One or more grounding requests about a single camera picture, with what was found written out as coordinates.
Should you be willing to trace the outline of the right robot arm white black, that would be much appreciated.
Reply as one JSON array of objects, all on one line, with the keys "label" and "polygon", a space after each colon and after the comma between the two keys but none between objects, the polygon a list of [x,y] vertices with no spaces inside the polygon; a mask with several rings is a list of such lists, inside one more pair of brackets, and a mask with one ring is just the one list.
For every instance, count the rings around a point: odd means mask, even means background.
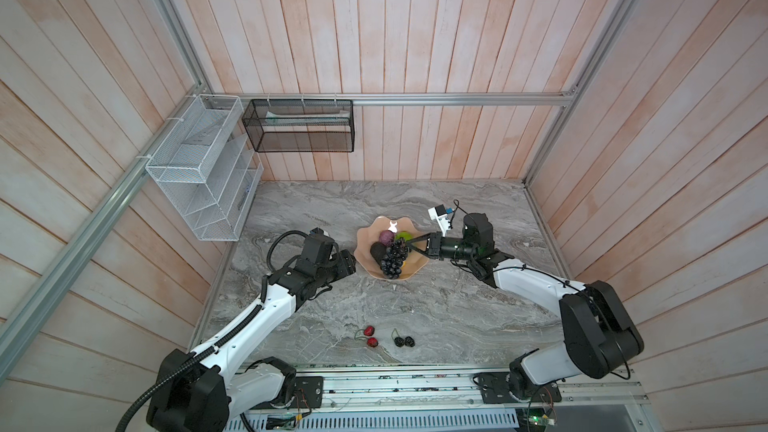
[{"label": "right robot arm white black", "polygon": [[528,397],[541,386],[578,375],[592,379],[614,375],[644,351],[639,330],[610,284],[571,281],[501,251],[484,213],[465,215],[460,237],[447,235],[452,220],[444,212],[434,212],[433,219],[440,230],[408,240],[411,250],[431,260],[448,260],[479,281],[519,295],[561,320],[560,343],[510,363],[507,382],[514,396]]}]

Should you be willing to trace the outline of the pink wavy fruit bowl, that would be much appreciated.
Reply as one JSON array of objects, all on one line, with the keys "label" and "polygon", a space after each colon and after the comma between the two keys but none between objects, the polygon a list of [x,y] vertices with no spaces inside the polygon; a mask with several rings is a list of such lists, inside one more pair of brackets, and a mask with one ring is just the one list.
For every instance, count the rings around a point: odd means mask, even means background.
[{"label": "pink wavy fruit bowl", "polygon": [[[357,246],[354,251],[354,257],[357,263],[364,268],[372,277],[376,279],[386,280],[385,275],[382,273],[378,263],[370,253],[370,247],[378,241],[379,235],[385,230],[392,232],[408,232],[412,236],[420,236],[423,234],[414,225],[413,221],[408,217],[401,217],[399,219],[390,219],[386,216],[377,217],[370,226],[361,228],[357,232]],[[408,258],[405,260],[402,273],[399,277],[400,280],[408,280],[416,273],[418,273],[429,262],[429,259],[417,252],[411,251]]]}]

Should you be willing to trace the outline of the black fake cherry pair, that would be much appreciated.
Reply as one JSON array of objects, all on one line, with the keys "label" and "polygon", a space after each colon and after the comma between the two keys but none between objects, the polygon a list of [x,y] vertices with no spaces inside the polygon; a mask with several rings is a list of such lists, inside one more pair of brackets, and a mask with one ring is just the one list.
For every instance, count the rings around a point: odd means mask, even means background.
[{"label": "black fake cherry pair", "polygon": [[412,336],[403,336],[397,329],[392,331],[391,338],[394,345],[398,348],[413,348],[415,346],[415,339]]}]

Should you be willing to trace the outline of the aluminium frame rail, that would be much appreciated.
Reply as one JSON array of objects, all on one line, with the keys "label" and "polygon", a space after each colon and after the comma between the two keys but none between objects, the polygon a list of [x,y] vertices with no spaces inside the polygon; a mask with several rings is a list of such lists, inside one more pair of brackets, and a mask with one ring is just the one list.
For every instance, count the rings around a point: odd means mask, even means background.
[{"label": "aluminium frame rail", "polygon": [[[9,319],[191,95],[158,0],[1,0],[1,316]],[[6,380],[151,378],[220,258],[144,183]]]},{"label": "aluminium frame rail", "polygon": [[560,110],[546,128],[546,134],[543,136],[543,140],[535,148],[533,159],[527,167],[525,177],[522,179],[522,183],[527,191],[532,189],[536,178],[540,174],[544,163],[556,145],[563,129],[569,122],[572,113],[579,105],[582,97],[594,81],[600,68],[607,60],[615,43],[620,38],[623,29],[626,27],[629,19],[634,13],[634,9],[637,7],[639,1],[640,0],[618,0],[615,6],[611,9],[611,14],[608,16],[604,27],[601,29],[600,35],[590,50],[587,60],[579,70],[579,74],[576,76],[572,88],[566,95],[569,101],[564,106],[560,107]]}]

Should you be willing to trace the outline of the horizontal aluminium wall rail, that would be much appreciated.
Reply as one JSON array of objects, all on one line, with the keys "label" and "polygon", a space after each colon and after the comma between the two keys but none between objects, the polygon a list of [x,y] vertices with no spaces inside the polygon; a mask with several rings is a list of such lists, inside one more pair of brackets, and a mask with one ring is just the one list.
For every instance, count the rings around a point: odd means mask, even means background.
[{"label": "horizontal aluminium wall rail", "polygon": [[563,92],[493,92],[493,93],[241,93],[243,101],[347,100],[357,106],[549,106],[564,107],[575,98]]}]

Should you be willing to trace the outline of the purple fake fruit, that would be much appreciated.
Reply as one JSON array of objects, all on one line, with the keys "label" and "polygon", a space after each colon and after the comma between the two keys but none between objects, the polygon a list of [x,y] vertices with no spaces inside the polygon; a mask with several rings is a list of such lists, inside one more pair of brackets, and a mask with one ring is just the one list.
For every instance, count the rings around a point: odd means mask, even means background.
[{"label": "purple fake fruit", "polygon": [[382,243],[385,247],[390,247],[394,241],[395,241],[396,233],[391,230],[383,230],[379,234],[378,241]]}]

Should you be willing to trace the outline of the left aluminium frame rail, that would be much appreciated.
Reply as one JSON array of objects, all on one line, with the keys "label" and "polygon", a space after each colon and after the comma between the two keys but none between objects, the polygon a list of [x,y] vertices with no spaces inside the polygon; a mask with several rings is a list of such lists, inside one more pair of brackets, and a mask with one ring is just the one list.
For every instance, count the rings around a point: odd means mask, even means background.
[{"label": "left aluminium frame rail", "polygon": [[[1,316],[9,319],[191,95],[158,0],[1,0]],[[220,258],[144,183],[6,380],[151,378]]]}]

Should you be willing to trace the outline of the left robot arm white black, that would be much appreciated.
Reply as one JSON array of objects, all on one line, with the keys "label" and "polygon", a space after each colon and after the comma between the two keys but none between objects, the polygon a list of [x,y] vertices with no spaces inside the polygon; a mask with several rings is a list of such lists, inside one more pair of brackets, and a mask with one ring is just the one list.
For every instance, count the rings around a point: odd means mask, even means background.
[{"label": "left robot arm white black", "polygon": [[257,405],[299,407],[293,366],[276,357],[246,362],[302,305],[354,274],[357,262],[319,228],[297,235],[301,252],[281,267],[268,267],[257,299],[207,341],[165,357],[156,383],[131,405],[118,430],[126,430],[140,408],[157,431],[221,431]]}]

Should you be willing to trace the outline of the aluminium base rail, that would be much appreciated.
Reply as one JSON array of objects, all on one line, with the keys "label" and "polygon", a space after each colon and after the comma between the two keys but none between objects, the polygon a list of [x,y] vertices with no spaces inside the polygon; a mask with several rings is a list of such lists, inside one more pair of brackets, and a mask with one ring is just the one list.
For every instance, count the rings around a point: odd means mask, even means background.
[{"label": "aluminium base rail", "polygon": [[261,402],[271,402],[282,395],[291,396],[293,381],[300,375],[324,378],[320,408],[317,413],[351,413],[395,410],[451,410],[474,408],[554,407],[645,405],[649,402],[640,382],[624,381],[613,375],[606,379],[590,379],[579,375],[555,381],[562,401],[552,404],[506,403],[484,404],[480,390],[472,382],[482,372],[508,372],[499,367],[472,365],[387,365],[361,367],[305,367],[293,375],[285,375],[277,367],[259,363],[242,369],[228,388],[230,397],[224,403],[234,409],[235,419]]}]

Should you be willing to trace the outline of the black fake grape bunch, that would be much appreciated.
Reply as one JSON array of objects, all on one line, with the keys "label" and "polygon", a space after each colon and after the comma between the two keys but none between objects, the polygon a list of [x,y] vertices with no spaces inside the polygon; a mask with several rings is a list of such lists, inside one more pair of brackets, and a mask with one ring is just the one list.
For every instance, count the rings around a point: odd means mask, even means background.
[{"label": "black fake grape bunch", "polygon": [[409,253],[410,249],[404,238],[394,239],[390,245],[386,246],[380,261],[380,269],[384,276],[388,279],[398,279]]}]

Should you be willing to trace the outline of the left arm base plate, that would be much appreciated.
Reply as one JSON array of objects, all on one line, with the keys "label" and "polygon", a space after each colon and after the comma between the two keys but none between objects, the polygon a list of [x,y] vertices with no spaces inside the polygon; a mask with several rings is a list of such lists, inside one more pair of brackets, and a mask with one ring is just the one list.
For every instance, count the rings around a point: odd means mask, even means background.
[{"label": "left arm base plate", "polygon": [[248,411],[301,411],[320,408],[323,399],[324,378],[322,376],[300,375],[293,381],[291,396],[279,395],[271,402],[261,402],[251,406]]}]

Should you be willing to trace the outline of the dark fake avocado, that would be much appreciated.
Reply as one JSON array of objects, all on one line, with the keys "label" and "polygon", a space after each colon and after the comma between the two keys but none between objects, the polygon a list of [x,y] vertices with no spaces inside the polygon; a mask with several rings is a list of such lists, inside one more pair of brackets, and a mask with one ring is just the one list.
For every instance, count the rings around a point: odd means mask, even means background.
[{"label": "dark fake avocado", "polygon": [[370,247],[370,255],[375,263],[381,266],[388,255],[388,247],[381,242],[374,242]]}]

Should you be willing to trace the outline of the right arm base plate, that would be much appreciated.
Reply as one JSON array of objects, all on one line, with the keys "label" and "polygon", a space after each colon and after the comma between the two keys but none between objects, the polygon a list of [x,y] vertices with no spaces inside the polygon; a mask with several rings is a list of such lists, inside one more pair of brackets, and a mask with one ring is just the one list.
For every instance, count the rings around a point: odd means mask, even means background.
[{"label": "right arm base plate", "polygon": [[474,375],[472,382],[480,390],[484,404],[552,404],[562,401],[556,383],[536,385],[517,371],[482,372]]}]

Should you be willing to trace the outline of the green bumpy fake fruit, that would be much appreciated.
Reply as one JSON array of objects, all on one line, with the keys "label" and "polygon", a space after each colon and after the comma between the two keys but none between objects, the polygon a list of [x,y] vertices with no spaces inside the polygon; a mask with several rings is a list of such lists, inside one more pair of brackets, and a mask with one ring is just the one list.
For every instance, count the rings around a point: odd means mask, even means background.
[{"label": "green bumpy fake fruit", "polygon": [[400,231],[395,235],[395,240],[400,242],[408,242],[413,239],[413,235],[407,231]]}]

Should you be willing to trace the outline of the red fake cherry pair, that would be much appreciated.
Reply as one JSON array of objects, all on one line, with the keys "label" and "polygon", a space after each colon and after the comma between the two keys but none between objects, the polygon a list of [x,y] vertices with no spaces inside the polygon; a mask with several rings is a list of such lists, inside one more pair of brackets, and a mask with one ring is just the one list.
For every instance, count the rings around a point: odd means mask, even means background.
[{"label": "red fake cherry pair", "polygon": [[358,330],[355,333],[354,338],[356,340],[364,340],[366,345],[370,348],[377,348],[379,345],[379,341],[375,337],[375,327],[371,325]]}]

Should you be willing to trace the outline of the black mesh basket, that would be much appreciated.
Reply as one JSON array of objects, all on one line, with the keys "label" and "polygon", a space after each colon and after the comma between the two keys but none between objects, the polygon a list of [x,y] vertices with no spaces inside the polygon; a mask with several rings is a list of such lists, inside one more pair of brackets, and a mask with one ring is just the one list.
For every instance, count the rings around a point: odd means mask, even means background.
[{"label": "black mesh basket", "polygon": [[260,153],[352,153],[354,106],[340,99],[252,99],[242,124]]}]

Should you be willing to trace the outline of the right aluminium frame rail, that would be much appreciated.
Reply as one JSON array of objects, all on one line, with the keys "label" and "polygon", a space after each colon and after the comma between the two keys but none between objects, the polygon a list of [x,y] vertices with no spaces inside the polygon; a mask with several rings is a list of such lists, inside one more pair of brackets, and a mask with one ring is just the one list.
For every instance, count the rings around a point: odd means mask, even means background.
[{"label": "right aluminium frame rail", "polygon": [[522,179],[522,183],[527,191],[532,189],[536,178],[540,174],[544,163],[556,145],[563,129],[569,122],[572,113],[579,105],[582,97],[594,81],[600,68],[607,60],[615,43],[620,38],[623,29],[626,27],[629,19],[634,13],[634,9],[637,7],[639,1],[640,0],[618,0],[615,6],[611,9],[611,14],[608,16],[604,27],[601,29],[600,35],[590,50],[587,60],[579,70],[579,74],[576,76],[572,88],[566,95],[569,101],[564,106],[560,107],[560,110],[546,128],[546,134],[543,136],[543,140],[535,148],[533,159],[527,167],[525,177]]}]

